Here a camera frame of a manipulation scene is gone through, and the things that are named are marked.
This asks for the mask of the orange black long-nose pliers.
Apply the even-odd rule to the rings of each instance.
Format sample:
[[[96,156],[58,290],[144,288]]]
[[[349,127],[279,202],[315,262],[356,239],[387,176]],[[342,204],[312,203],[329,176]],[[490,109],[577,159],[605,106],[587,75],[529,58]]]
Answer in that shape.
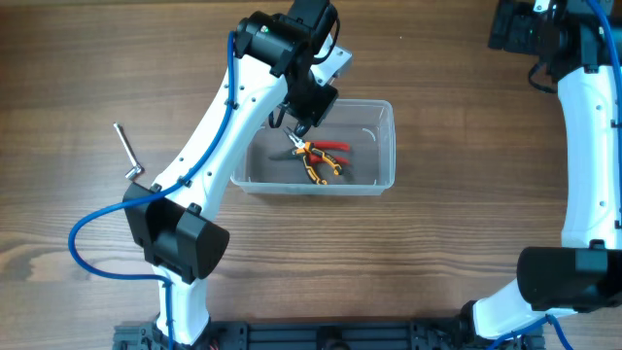
[[[343,174],[343,167],[341,163],[330,153],[318,148],[313,142],[303,140],[289,127],[284,129],[284,133],[294,144],[292,154],[295,158],[302,161],[305,173],[312,183],[315,185],[326,185],[328,183],[327,180],[324,179],[317,171],[313,160],[316,160],[318,163],[328,165],[335,176],[341,176]]]

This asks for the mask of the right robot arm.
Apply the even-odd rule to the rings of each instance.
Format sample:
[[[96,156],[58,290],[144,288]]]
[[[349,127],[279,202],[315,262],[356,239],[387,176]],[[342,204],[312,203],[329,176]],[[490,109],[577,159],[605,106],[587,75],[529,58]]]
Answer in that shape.
[[[567,135],[559,247],[528,247],[515,279],[466,307],[469,331],[498,347],[560,318],[621,304],[621,21],[611,1],[500,1],[489,48],[536,57]]]

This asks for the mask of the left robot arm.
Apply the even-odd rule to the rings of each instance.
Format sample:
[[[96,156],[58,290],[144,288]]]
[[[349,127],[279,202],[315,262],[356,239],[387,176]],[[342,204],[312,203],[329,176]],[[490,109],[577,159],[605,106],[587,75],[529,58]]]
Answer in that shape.
[[[336,45],[339,28],[328,1],[243,18],[227,38],[223,83],[186,146],[151,186],[125,192],[132,238],[160,286],[159,315],[138,328],[138,348],[206,346],[207,278],[229,240],[215,223],[226,184],[272,112],[294,117],[296,136],[325,119],[338,95],[330,81],[351,58]]]

